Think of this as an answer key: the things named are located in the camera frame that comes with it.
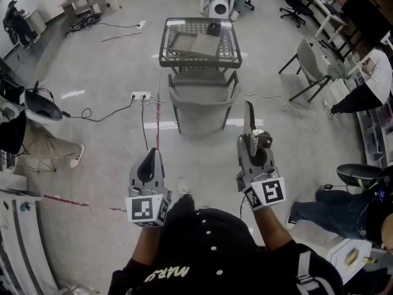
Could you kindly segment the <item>person's white shoe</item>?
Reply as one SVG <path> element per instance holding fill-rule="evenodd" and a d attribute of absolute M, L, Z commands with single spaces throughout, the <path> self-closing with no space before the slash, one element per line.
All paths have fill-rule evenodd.
<path fill-rule="evenodd" d="M 179 191 L 179 195 L 181 198 L 183 197 L 190 197 L 192 198 L 192 194 L 190 191 L 190 187 L 188 182 L 186 181 L 185 178 L 180 177 L 177 181 L 177 189 Z"/>

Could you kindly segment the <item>person's black shirt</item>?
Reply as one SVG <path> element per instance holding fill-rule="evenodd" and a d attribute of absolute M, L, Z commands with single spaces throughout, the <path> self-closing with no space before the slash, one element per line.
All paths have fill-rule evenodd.
<path fill-rule="evenodd" d="M 343 295 L 331 263 L 296 242 L 269 252 L 230 213 L 180 198 L 162 226 L 152 267 L 130 259 L 107 295 Z"/>

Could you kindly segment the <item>grey domed backpack device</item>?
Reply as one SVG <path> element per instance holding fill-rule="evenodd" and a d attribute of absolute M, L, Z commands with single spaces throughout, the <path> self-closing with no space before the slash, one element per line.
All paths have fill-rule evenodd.
<path fill-rule="evenodd" d="M 382 169 L 372 165 L 347 163 L 339 165 L 336 172 L 345 185 L 369 189 L 380 179 Z"/>
<path fill-rule="evenodd" d="M 50 125 L 60 122 L 63 115 L 59 107 L 36 90 L 25 90 L 24 96 L 25 114 L 28 119 L 42 125 Z"/>

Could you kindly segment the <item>grey chair black legs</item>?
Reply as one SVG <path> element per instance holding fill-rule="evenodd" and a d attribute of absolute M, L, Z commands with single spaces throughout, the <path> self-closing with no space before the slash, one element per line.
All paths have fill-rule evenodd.
<path fill-rule="evenodd" d="M 325 62 L 321 51 L 313 47 L 313 44 L 308 42 L 305 38 L 299 43 L 296 54 L 278 71 L 281 74 L 294 60 L 298 61 L 299 68 L 297 74 L 302 71 L 309 83 L 307 88 L 298 92 L 289 99 L 292 102 L 300 95 L 318 86 L 316 92 L 308 99 L 312 102 L 313 99 L 322 91 L 322 89 L 332 80 L 332 76 L 328 73 L 329 64 Z"/>

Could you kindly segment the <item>white shelf rack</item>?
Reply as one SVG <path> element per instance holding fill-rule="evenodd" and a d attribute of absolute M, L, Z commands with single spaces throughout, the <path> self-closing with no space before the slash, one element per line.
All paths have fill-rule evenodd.
<path fill-rule="evenodd" d="M 357 112 L 366 162 L 382 169 L 393 166 L 393 107 L 383 106 Z"/>

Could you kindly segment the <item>white pedestal cabinet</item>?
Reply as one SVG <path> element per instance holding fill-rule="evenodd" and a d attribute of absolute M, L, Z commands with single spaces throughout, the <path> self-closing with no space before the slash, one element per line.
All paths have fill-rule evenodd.
<path fill-rule="evenodd" d="M 25 19 L 28 22 L 31 30 L 35 31 L 37 34 L 42 34 L 47 29 L 47 25 L 43 21 L 38 10 L 36 9 L 28 12 Z"/>

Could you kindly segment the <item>white metal workbench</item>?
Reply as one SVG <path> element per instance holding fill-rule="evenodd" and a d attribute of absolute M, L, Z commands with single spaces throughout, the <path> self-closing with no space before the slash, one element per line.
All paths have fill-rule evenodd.
<path fill-rule="evenodd" d="M 22 295 L 58 295 L 39 228 L 40 197 L 0 191 L 0 259 L 12 291 Z"/>

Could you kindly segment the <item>white box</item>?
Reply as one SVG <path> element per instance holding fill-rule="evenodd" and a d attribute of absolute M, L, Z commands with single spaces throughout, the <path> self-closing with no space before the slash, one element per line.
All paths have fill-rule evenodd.
<path fill-rule="evenodd" d="M 366 240 L 343 239 L 338 237 L 333 242 L 338 242 L 328 253 L 327 260 L 336 268 L 344 284 L 350 281 L 366 264 L 372 249 L 372 244 Z"/>

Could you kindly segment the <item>person's right forearm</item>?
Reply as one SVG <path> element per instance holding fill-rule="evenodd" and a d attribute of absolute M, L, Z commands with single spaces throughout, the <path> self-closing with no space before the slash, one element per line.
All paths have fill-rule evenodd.
<path fill-rule="evenodd" d="M 294 249 L 296 243 L 289 232 L 279 222 L 270 207 L 263 207 L 253 212 L 260 234 L 269 252 Z"/>

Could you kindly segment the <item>black flat screen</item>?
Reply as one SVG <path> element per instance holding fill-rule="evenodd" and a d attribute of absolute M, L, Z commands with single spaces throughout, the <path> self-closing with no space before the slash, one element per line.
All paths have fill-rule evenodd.
<path fill-rule="evenodd" d="M 379 43 L 392 27 L 392 23 L 370 0 L 347 0 L 341 10 L 369 43 Z"/>

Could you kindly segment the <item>black office chair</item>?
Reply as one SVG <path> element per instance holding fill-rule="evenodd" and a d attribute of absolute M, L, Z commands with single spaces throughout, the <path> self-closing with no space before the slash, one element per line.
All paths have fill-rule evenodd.
<path fill-rule="evenodd" d="M 280 7 L 279 11 L 282 13 L 280 18 L 283 19 L 284 17 L 290 17 L 294 19 L 297 28 L 300 28 L 301 25 L 306 24 L 305 20 L 301 18 L 301 15 L 313 15 L 313 11 L 304 3 L 302 3 L 302 0 L 285 0 L 285 2 L 290 7 L 290 9 Z"/>

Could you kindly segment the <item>grey tray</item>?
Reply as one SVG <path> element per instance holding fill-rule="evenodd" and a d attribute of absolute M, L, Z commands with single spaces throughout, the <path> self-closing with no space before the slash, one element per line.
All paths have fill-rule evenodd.
<path fill-rule="evenodd" d="M 215 59 L 218 57 L 220 42 L 220 37 L 209 34 L 178 32 L 169 43 L 168 50 L 182 55 Z"/>

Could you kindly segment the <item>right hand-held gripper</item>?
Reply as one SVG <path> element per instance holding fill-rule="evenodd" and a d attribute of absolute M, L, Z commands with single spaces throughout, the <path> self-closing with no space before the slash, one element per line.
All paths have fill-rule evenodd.
<path fill-rule="evenodd" d="M 279 175 L 273 151 L 257 146 L 255 155 L 251 149 L 251 135 L 240 135 L 237 140 L 240 172 L 236 177 L 238 190 L 243 193 L 252 210 L 284 202 L 286 188 Z"/>

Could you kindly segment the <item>white round-faced appliance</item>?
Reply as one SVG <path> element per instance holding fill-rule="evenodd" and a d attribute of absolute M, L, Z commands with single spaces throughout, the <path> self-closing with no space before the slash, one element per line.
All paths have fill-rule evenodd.
<path fill-rule="evenodd" d="M 208 18 L 229 19 L 228 0 L 209 0 L 203 6 L 203 15 Z"/>

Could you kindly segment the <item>small black box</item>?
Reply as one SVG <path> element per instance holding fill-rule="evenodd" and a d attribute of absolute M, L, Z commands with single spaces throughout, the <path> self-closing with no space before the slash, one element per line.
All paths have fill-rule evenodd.
<path fill-rule="evenodd" d="M 219 37 L 222 25 L 220 23 L 211 22 L 208 24 L 206 34 L 210 36 Z"/>

